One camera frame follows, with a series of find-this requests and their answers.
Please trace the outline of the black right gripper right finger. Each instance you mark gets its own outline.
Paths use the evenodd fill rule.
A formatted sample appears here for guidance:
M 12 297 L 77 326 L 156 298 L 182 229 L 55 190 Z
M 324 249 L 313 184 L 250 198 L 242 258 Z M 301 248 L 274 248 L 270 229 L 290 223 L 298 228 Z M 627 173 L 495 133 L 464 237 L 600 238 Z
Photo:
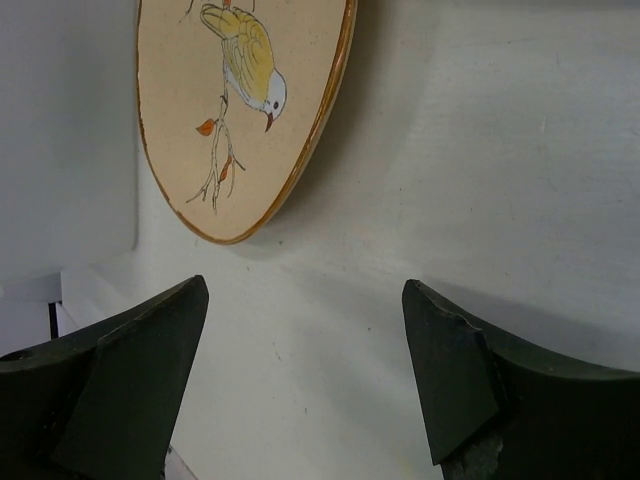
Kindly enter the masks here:
M 639 376 L 537 346 L 417 280 L 402 308 L 432 462 L 447 479 L 635 479 Z

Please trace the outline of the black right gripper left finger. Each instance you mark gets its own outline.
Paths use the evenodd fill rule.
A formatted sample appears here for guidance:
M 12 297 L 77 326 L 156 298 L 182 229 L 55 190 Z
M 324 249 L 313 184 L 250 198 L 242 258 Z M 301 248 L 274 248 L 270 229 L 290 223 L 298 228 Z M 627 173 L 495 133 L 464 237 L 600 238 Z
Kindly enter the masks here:
M 208 304 L 196 275 L 2 356 L 2 478 L 163 478 Z

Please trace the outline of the beige bird pattern plate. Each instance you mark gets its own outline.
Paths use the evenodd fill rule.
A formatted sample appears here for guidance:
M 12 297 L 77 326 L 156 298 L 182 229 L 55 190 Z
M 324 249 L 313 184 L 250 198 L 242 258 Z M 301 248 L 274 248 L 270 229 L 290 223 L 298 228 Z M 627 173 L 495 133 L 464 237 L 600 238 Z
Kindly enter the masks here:
M 285 202 L 346 69 L 354 1 L 143 1 L 140 132 L 171 210 L 241 242 Z

